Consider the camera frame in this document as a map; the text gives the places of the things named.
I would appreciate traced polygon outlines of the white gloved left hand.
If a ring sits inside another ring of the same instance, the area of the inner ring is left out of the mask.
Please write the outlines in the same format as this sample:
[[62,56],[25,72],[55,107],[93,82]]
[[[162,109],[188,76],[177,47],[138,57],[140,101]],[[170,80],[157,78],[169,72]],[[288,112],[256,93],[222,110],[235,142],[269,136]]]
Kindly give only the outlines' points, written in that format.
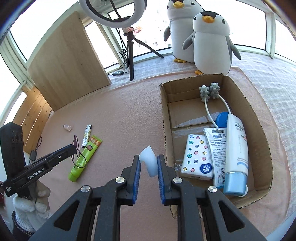
[[13,215],[16,227],[21,231],[35,233],[49,218],[50,206],[48,197],[51,190],[41,181],[35,185],[36,198],[26,199],[15,196],[13,198]]

